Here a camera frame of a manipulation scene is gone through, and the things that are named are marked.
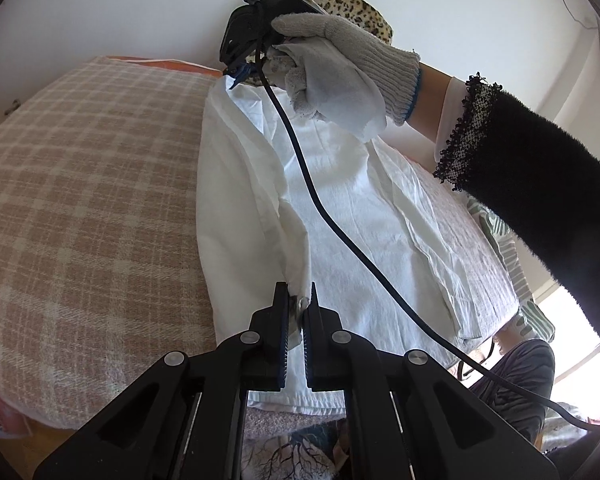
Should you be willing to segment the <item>right hand grey glove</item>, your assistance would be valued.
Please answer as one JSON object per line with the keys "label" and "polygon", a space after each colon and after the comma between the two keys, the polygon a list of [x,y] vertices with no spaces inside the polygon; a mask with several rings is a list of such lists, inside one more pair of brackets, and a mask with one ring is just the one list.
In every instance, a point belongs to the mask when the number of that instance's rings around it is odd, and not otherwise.
{"label": "right hand grey glove", "polygon": [[294,112],[333,122],[367,142],[414,112],[419,55],[385,44],[340,16],[286,14],[272,21],[285,41],[268,49],[264,73]]}

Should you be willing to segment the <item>right forearm black sleeve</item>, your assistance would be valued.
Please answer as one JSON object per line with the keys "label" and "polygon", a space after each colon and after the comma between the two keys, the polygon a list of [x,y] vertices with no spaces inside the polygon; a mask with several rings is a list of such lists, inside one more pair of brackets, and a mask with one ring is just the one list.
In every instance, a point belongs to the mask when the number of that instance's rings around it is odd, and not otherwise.
{"label": "right forearm black sleeve", "polygon": [[600,336],[600,161],[498,84],[427,65],[408,122],[436,144],[436,177],[504,220]]}

